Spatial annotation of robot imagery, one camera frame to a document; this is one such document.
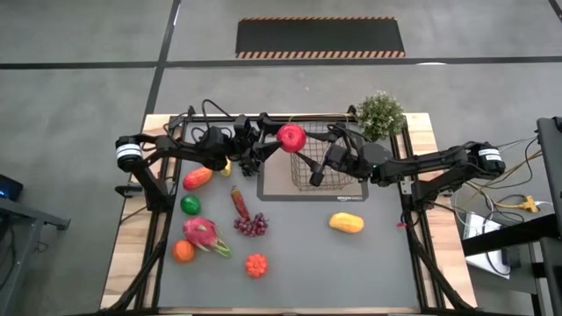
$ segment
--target black mat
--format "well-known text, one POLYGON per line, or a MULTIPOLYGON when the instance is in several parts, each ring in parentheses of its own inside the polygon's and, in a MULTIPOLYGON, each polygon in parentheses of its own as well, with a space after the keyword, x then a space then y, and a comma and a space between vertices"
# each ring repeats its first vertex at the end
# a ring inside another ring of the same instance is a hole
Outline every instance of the black mat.
POLYGON ((237 58, 400 58, 404 46, 393 17, 243 18, 237 58))

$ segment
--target green lime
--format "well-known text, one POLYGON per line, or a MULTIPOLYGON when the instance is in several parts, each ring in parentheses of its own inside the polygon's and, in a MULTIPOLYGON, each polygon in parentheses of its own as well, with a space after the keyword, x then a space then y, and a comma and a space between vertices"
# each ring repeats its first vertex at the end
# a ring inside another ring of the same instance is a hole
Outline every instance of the green lime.
POLYGON ((187 215, 197 215, 201 212, 201 202, 192 194, 182 197, 180 205, 182 206, 182 211, 187 215))

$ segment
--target wooden table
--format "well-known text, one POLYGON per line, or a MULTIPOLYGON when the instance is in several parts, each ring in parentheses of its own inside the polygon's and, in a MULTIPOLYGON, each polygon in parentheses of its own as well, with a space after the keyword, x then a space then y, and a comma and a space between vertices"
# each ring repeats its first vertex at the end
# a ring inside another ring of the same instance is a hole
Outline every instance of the wooden table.
MULTIPOLYGON (((410 139, 414 154, 426 154, 435 152, 437 150, 435 135, 431 127, 431 121, 427 113, 407 113, 407 123, 410 132, 410 139)), ((164 134, 162 125, 169 122, 170 115, 148 115, 143 126, 143 132, 147 134, 157 135, 164 134)), ((404 154, 404 143, 399 138, 400 155, 404 154)), ((168 175, 171 176, 175 162, 170 159, 168 175)), ((160 169, 160 164, 155 163, 151 169, 157 173, 160 169)), ((421 180, 430 180, 440 174, 441 171, 431 172, 420 175, 421 180)), ((437 202, 443 205, 450 205, 448 198, 440 197, 437 202)), ((123 208, 122 217, 135 212, 144 206, 144 197, 132 197, 126 200, 123 208)), ((452 212, 441 208, 434 208, 427 211, 429 230, 433 247, 436 255, 437 266, 443 272, 447 280, 449 280, 452 287, 458 294, 470 305, 476 306, 476 298, 472 289, 471 279, 466 267, 465 255, 463 253, 460 238, 458 236, 457 225, 455 223, 455 215, 452 212)), ((101 308, 111 306, 121 296, 126 287, 133 281, 136 274, 139 272, 142 263, 142 256, 145 250, 145 243, 148 234, 148 224, 150 221, 150 212, 143 211, 139 214, 128 219, 123 225, 119 227, 119 232, 113 249, 112 262, 107 275, 105 283, 104 294, 101 300, 101 308)), ((160 238, 160 232, 156 235, 156 240, 160 238)), ((154 288, 155 279, 154 268, 148 278, 147 298, 145 304, 149 305, 152 298, 152 290, 154 288)), ((433 297, 433 290, 429 272, 423 267, 423 279, 428 294, 429 306, 435 306, 435 298, 433 297)), ((223 309, 217 311, 216 309, 210 310, 205 308, 189 308, 189 309, 166 309, 161 312, 169 313, 204 313, 204 312, 223 312, 223 313, 237 313, 237 312, 346 312, 346 313, 382 313, 382 312, 418 312, 411 308, 393 308, 389 310, 381 310, 380 308, 353 308, 353 309, 314 309, 310 311, 277 311, 264 309, 223 309)))

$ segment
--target wire basket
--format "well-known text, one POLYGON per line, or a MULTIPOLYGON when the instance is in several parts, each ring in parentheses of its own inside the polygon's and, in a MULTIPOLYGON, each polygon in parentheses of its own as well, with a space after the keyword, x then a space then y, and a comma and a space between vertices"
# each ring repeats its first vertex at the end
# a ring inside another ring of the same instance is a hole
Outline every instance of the wire basket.
MULTIPOLYGON (((325 133, 328 131, 327 124, 329 123, 330 122, 302 122, 296 124, 310 133, 325 133)), ((342 139, 337 140, 335 144, 345 147, 345 143, 342 139)), ((324 154, 329 146, 330 144, 326 141, 306 138, 306 144, 299 152, 317 162, 322 162, 324 160, 324 154)), ((322 180, 321 185, 315 187, 308 182, 311 175, 312 171, 310 171, 310 167, 308 167, 308 165, 296 154, 291 154, 292 183, 301 191, 341 190, 346 185, 356 181, 356 179, 351 176, 333 171, 330 167, 326 167, 324 169, 324 179, 322 180)))

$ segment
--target green plant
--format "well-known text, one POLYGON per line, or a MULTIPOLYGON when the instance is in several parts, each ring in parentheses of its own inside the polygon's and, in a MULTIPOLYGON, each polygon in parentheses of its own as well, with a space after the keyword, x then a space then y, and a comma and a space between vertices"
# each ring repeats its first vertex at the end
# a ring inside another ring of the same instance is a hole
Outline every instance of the green plant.
POLYGON ((384 140, 401 132, 406 117, 398 101, 384 91, 366 97, 357 106, 357 122, 370 140, 384 140))

